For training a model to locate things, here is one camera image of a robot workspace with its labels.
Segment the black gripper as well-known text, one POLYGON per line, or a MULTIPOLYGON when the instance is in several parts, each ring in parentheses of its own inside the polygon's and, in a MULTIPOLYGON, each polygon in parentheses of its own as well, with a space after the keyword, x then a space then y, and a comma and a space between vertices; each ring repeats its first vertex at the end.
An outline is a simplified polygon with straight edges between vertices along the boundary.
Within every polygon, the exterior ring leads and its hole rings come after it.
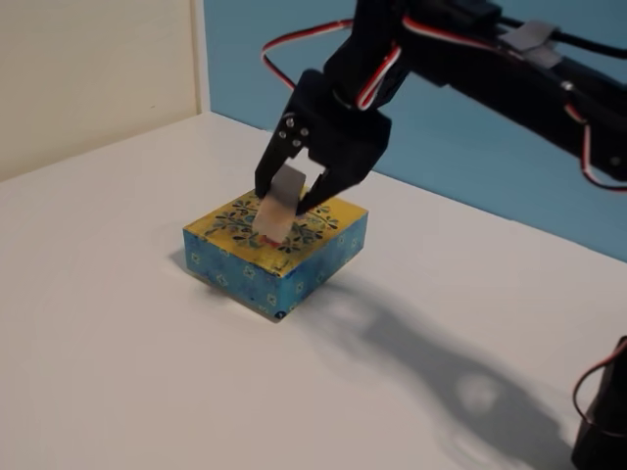
POLYGON ((392 121, 377 110, 341 103, 328 77, 305 70, 255 170, 255 193, 264 197, 282 166, 303 149, 323 168, 299 200, 302 215, 361 183, 388 147, 392 121))

